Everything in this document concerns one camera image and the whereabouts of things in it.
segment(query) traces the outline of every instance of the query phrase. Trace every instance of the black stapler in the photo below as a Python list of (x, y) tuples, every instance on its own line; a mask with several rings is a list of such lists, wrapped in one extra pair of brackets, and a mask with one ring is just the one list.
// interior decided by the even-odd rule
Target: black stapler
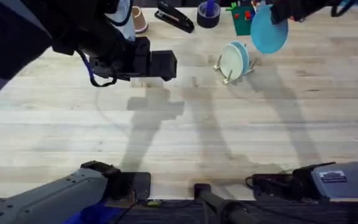
[(163, 1), (157, 1), (157, 8), (158, 11), (155, 12), (155, 17), (186, 31), (187, 33), (191, 33), (194, 30), (193, 22), (173, 6), (170, 6)]

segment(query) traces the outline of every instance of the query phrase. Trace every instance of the paper cup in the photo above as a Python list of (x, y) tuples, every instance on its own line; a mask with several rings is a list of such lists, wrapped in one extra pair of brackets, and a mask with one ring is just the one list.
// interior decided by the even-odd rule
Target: paper cup
[(141, 34), (145, 32), (148, 24), (144, 19), (142, 9), (137, 6), (132, 7), (132, 16), (134, 18), (135, 33)]

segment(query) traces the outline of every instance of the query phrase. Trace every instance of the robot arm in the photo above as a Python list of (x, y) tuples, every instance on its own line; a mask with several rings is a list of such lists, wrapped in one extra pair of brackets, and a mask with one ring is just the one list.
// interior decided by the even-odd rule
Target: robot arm
[[(106, 15), (117, 12), (119, 1), (0, 0), (0, 89), (50, 46), (61, 54), (78, 52), (97, 87), (134, 77), (175, 78), (177, 60), (171, 50), (151, 52), (148, 38), (126, 40), (113, 26), (124, 25)], [(112, 82), (99, 85), (94, 74)]]
[(356, 0), (349, 0), (338, 12), (337, 7), (341, 2), (342, 0), (275, 0), (270, 8), (272, 24), (278, 24), (289, 17), (295, 21), (301, 21), (325, 6), (332, 6), (331, 16), (339, 17), (345, 14), (356, 3)]
[(0, 200), (0, 224), (63, 223), (104, 198), (120, 195), (122, 173), (101, 162), (87, 162), (75, 173)]

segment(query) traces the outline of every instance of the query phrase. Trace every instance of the wooden tabletop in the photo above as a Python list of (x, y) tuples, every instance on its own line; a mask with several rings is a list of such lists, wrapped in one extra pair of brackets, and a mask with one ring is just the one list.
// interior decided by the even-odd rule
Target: wooden tabletop
[(229, 12), (187, 34), (144, 9), (153, 50), (173, 50), (177, 78), (95, 88), (80, 58), (47, 50), (0, 92), (0, 197), (53, 181), (97, 160), (152, 174), (152, 198), (191, 198), (209, 182), (251, 199), (254, 173), (358, 161), (358, 7), (289, 21), (281, 50), (224, 86), (213, 71), (237, 37)]

